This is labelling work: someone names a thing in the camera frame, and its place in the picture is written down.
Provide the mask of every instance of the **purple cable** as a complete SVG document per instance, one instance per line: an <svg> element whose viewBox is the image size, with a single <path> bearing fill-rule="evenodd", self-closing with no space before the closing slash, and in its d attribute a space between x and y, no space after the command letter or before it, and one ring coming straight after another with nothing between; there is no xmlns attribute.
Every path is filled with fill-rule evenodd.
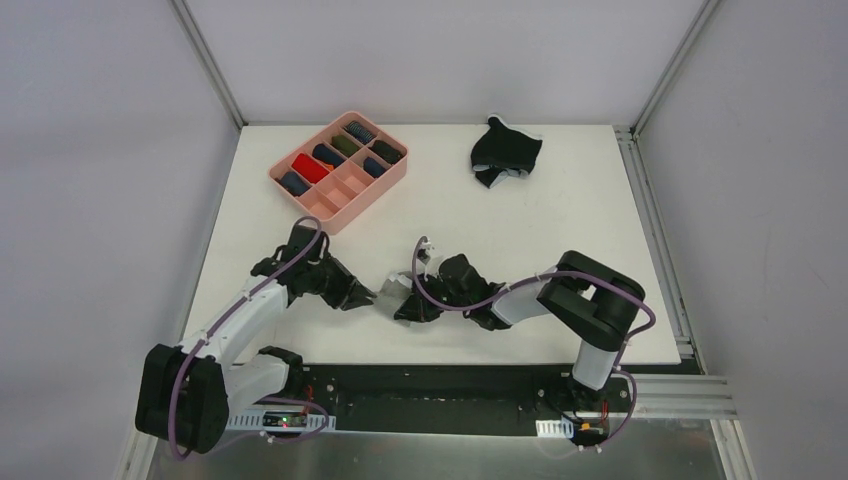
<svg viewBox="0 0 848 480"><path fill-rule="evenodd" d="M648 314L648 323L646 323L646 324L644 324L644 325L642 325L638 328L633 329L633 331L629 332L627 335L624 336L624 342L621 345L621 350L618 351L618 355L616 355L615 361L612 364L613 372L627 377L630 380L630 385L632 387L632 393L631 393L631 397L630 397L630 409L627 411L627 415L624 417L624 420L621 422L621 425L619 425L618 428L615 429L615 432L613 432L609 436L609 438L607 438L603 442L599 443L597 445L597 447L600 447L601 445L605 445L607 442L612 440L613 437L615 437L618 434L618 432L620 432L621 429L624 428L624 426L627 424L627 422L630 421L630 418L633 416L633 411L636 408L636 380L633 378L633 375L631 375L628 372L625 372L624 370L621 370L621 367L619 367L618 364L621 361L621 356L624 355L624 349L627 348L627 342L631 338L633 338L634 335L638 335L638 334L644 332L645 330L653 327L657 323L657 316L654 313L654 311L651 310L651 308L648 307L645 304L645 302L639 300L638 298L636 298L633 295L625 292L624 290L616 287L615 285L613 285L609 282L606 282L604 280L601 280L600 278L595 277L593 275L589 275L587 273L577 272L577 271L573 271L573 270L564 270L564 271L553 272L553 273L543 273L541 275L536 275L535 277L527 277L523 280L519 280L519 281L513 283L512 285L509 285L507 288L497 292L496 294L492 295L491 297L487 298L486 300L477 302L473 305L468 305L468 306L464 306L464 307L456 307L456 306L452 306L452 305L446 305L446 304L436 300L429 293L427 293L427 291L424 290L424 286L421 285L421 281L418 279L418 271L416 269L417 253L418 253L419 250L421 250L421 245L424 244L424 242L426 242L426 241L427 241L427 237L419 238L418 243L415 245L415 250L412 252L412 281L413 281L413 283L415 283L415 287L421 293L421 296L423 296L425 299L427 299L428 302L430 302L433 305L441 308L442 310L447 310L447 311L451 311L451 312L465 312L465 311L468 311L468 310L476 310L478 308L485 307L486 305L489 305L490 303L494 303L494 302L498 301L501 297L503 297L504 295L508 295L509 292L515 290L516 288L526 287L527 285L532 285L536 282L549 280L551 278L571 277L571 278L579 278L581 280L586 280L587 282L595 285L595 287L605 288L605 289L611 291L612 293L624 298L625 300L632 303L633 305L636 305L637 307L639 307L640 310L642 310L642 311L644 311L645 313ZM569 454L565 455L562 458L565 458L565 457L571 455L571 453L573 453L573 452L570 452Z"/></svg>
<svg viewBox="0 0 848 480"><path fill-rule="evenodd" d="M298 252L298 254L295 255L291 260L286 262L283 266L281 266L279 269L277 269L276 272L271 274L270 277L266 278L265 280L260 282L258 285L253 287L249 292L250 296L255 295L257 292L259 292L263 288L265 288L269 283L276 280L277 277L282 275L283 272L285 272L286 270L289 269L289 267L291 267L292 265L294 265L295 263L300 261L301 258L303 258L310 250L312 250L312 247L315 246L315 244L318 242L318 239L321 237L321 232L323 230L321 228L321 221L318 220L317 218L311 217L311 216L301 217L296 222L294 222L294 224L295 224L295 226L297 226L297 225L300 225L301 223L303 223L307 220L315 223L315 235L312 237L312 240L310 240L309 243L306 244L306 247L304 247L303 250ZM221 318L219 318L215 323L212 324L212 326L206 332L206 338L208 339L209 337L214 335L215 332L217 332L218 329L221 328L221 326L224 324L224 322L226 322L233 315L233 313L235 313L236 310L238 310L246 302L247 302L247 298L245 298L243 296L240 297L238 300L236 300L236 302L230 308L228 308L227 311L225 311L223 315L221 315ZM171 455L173 455L174 458L177 459L177 460L185 460L186 458L188 458L189 453L191 453L188 450L185 453L181 453L179 448L177 448L178 446L177 446L177 421L176 421L176 417L177 417L177 401L178 401L179 395L180 395L180 387L182 386L183 379L185 379L185 375L186 375L186 372L188 371L188 367L191 364L191 361L195 358L195 356L197 355L197 352L199 352L200 349L203 348L203 345L204 345L204 343L203 343L203 340L201 339L201 340L198 340L197 344L194 346L194 348L191 349L191 352L189 352L189 354L186 356L185 360L183 360L182 365L180 365L180 369L177 371L177 378L174 380L174 386L173 386L173 388L171 388L171 401L170 401L170 404L168 405L168 444L171 447Z"/></svg>

